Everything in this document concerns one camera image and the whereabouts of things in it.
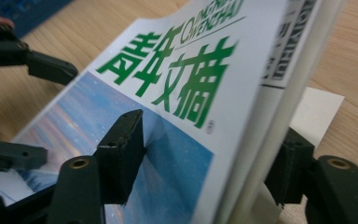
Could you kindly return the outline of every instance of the clamp jaw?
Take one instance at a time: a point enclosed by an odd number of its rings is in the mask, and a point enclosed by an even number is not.
[[[105,223],[103,206],[126,204],[146,153],[142,115],[121,115],[93,156],[62,165],[55,185],[8,207],[0,197],[0,224]]]
[[[290,129],[265,181],[275,203],[307,200],[308,223],[358,224],[358,167],[335,156],[313,158],[314,146]]]
[[[70,63],[33,50],[20,41],[9,25],[0,24],[0,66],[27,65],[28,73],[62,85],[77,75]]]
[[[12,27],[0,24],[0,66],[27,65],[28,73],[62,85],[68,84],[77,75],[70,63],[29,49],[20,41]],[[30,170],[38,168],[47,160],[42,147],[0,142],[0,171],[9,169]]]

